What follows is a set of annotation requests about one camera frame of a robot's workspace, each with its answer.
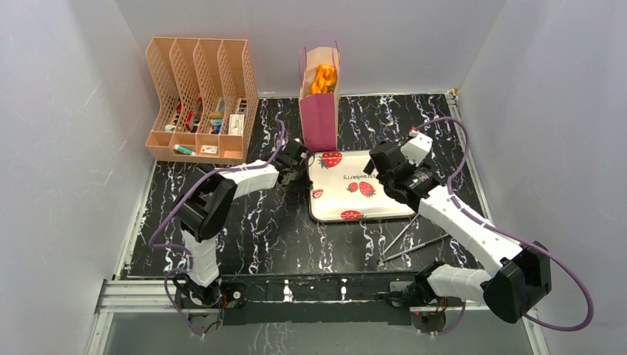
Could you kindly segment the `strawberry print metal tray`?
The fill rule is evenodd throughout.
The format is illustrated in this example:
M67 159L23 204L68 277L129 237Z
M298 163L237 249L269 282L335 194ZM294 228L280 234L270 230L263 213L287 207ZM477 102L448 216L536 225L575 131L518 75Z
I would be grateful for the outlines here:
M319 152L308 159L310 216L321 223L410 217L413 210L388 197L376 174L364 173L369 152Z

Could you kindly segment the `pink paper gift bag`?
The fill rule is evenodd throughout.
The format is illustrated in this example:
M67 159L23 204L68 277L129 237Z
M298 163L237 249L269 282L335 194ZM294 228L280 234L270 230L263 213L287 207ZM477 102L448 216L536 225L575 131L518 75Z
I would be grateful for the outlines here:
M310 86L320 64L337 69L338 79L333 93L311 94ZM299 116L305 145L312 152L338 149L339 137L339 75L340 54L338 44L299 51Z

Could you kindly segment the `orange braided fake bread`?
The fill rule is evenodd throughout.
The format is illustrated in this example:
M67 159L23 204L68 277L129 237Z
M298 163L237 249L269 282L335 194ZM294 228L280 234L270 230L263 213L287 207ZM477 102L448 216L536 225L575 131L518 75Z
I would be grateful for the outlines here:
M315 79L310 86L311 94L333 93L338 79L337 69L329 64L320 64L316 69Z

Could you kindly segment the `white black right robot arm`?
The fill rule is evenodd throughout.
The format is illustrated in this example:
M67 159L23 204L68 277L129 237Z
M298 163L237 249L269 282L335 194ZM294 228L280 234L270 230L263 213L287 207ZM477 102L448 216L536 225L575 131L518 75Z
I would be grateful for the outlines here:
M379 298L393 306L434 306L445 297L485 304L501 320L516 323L551 290L550 260L537 242L523 246L492 230L449 192L424 162L431 145L414 138L405 145L381 143L370 150L364 171L375 173L385 194L445 230L479 260L480 269L433 262L405 287Z

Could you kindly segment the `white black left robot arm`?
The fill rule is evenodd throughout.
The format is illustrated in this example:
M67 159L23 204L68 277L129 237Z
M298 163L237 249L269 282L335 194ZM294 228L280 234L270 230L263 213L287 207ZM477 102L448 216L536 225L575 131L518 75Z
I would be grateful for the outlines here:
M309 150L297 139L286 141L267 160L221 169L201 169L209 175L174 215L187 249L188 270L173 279L177 290L195 305L216 306L221 298L217 264L217 235L223 230L233 202L278 186L287 186L305 173Z

